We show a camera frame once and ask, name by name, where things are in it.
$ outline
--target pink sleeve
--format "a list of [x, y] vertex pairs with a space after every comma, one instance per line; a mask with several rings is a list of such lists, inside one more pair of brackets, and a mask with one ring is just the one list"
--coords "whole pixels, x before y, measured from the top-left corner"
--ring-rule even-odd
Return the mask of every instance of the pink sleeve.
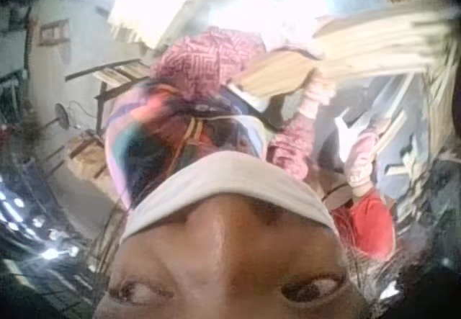
[[352, 208], [331, 211], [341, 239], [367, 255], [388, 260], [395, 248], [392, 216], [379, 192], [372, 191]]
[[206, 97], [265, 51], [258, 35], [211, 27], [174, 43], [153, 65], [151, 78], [166, 79], [187, 100]]
[[308, 175], [306, 158], [312, 153], [314, 144], [314, 122], [296, 113], [283, 131], [269, 143], [268, 162], [303, 180]]

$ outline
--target bundle of wood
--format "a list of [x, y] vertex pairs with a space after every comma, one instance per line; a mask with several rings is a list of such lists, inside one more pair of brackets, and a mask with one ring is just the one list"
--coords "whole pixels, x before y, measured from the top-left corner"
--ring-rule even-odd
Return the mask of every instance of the bundle of wood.
[[336, 19], [315, 35], [323, 60], [278, 50], [257, 58], [233, 84], [256, 97], [300, 88], [314, 69], [333, 81], [425, 72], [446, 54], [458, 10], [442, 2], [396, 4]]

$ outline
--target eye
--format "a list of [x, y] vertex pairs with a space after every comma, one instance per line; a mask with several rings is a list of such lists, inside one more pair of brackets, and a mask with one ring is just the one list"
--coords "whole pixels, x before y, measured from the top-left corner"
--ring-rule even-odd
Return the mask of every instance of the eye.
[[125, 283], [119, 289], [110, 289], [109, 295], [118, 302], [131, 305], [160, 304], [173, 297], [172, 292], [135, 282]]
[[290, 302], [304, 303], [333, 294], [341, 285], [338, 279], [324, 277], [309, 282], [297, 282], [282, 287], [282, 295]]

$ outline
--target person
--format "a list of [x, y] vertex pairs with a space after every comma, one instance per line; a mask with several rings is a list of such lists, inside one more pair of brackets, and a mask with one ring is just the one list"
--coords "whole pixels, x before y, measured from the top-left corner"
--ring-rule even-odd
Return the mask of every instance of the person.
[[346, 162], [358, 200], [329, 212], [303, 180], [314, 122], [334, 90], [313, 74], [267, 145], [221, 84], [267, 51], [258, 35], [211, 28], [172, 45], [114, 106], [107, 165], [129, 213], [95, 318], [363, 318], [345, 245], [393, 251], [370, 180], [370, 125]]

